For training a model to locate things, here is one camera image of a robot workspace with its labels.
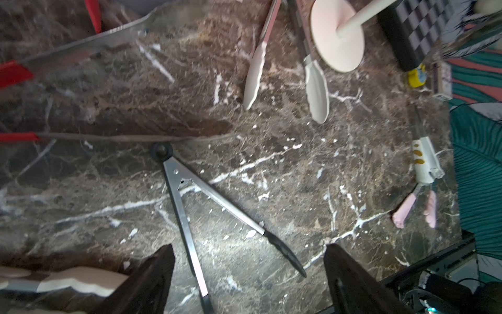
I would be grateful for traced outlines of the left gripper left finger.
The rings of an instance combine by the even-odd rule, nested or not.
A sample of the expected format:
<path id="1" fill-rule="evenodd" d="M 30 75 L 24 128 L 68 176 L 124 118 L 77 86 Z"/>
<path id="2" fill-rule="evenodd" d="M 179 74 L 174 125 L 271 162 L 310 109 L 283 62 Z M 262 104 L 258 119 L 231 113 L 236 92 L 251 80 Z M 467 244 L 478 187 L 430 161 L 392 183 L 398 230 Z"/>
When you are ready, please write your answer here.
<path id="1" fill-rule="evenodd" d="M 93 313 L 163 313 L 175 267 L 171 244 L 160 247 Z"/>

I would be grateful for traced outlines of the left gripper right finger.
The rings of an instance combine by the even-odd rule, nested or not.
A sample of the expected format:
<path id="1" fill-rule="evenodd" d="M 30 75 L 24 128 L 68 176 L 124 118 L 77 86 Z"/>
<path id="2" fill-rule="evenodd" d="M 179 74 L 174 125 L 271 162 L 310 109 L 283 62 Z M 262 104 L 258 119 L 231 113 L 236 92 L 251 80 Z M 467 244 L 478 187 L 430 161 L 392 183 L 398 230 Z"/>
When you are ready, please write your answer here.
<path id="1" fill-rule="evenodd" d="M 412 312 L 339 245 L 326 247 L 324 267 L 336 313 Z"/>

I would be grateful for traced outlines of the black steel tongs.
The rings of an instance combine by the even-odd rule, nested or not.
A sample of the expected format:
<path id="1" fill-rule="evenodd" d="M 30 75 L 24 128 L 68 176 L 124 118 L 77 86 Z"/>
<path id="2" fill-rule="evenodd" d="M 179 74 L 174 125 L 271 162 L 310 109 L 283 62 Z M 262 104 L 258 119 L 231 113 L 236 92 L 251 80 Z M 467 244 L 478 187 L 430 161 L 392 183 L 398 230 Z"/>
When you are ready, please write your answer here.
<path id="1" fill-rule="evenodd" d="M 216 313 L 214 291 L 223 279 L 251 281 L 281 265 L 306 277 L 293 251 L 173 154 L 169 143 L 155 143 L 150 154 L 161 165 L 190 269 L 204 313 Z"/>

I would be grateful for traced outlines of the white spotted tongs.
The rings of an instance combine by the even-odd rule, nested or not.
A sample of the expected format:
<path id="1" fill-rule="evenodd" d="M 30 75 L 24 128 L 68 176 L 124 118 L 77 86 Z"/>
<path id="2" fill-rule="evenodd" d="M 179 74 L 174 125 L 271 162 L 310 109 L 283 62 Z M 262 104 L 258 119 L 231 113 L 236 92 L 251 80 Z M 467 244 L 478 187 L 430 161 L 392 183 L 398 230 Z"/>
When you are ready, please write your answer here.
<path id="1" fill-rule="evenodd" d="M 433 143 L 425 131 L 418 107 L 409 103 L 407 111 L 412 123 L 410 127 L 412 134 L 411 150 L 416 182 L 420 186 L 434 184 L 437 179 L 444 177 L 445 171 L 441 167 Z"/>

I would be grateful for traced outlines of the cream steel tongs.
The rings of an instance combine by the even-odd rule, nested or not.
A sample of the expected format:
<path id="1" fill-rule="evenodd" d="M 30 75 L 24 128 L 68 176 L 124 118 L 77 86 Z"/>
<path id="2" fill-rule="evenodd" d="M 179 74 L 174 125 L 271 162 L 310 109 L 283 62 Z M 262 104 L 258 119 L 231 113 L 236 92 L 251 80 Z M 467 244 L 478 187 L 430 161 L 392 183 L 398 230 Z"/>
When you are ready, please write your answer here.
<path id="1" fill-rule="evenodd" d="M 303 82 L 297 87 L 304 90 L 311 117 L 318 124 L 325 123 L 329 115 L 328 84 L 314 54 L 301 1 L 271 2 L 249 63 L 242 99 L 244 110 L 250 110 L 258 98 L 267 48 L 272 39 L 277 43 L 269 59 L 270 68 L 286 71 L 288 65 L 297 65 L 303 72 Z"/>

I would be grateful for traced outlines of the red steel tongs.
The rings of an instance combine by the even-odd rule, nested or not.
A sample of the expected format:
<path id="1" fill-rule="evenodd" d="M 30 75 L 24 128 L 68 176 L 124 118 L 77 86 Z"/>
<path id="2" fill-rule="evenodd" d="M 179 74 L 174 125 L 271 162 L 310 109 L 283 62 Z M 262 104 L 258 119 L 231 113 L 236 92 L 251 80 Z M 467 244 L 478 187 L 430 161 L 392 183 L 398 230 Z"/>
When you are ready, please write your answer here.
<path id="1" fill-rule="evenodd" d="M 1 64 L 1 88 L 41 77 L 151 32 L 165 32 L 202 19 L 206 1 L 121 1 L 141 18 L 50 51 Z"/>

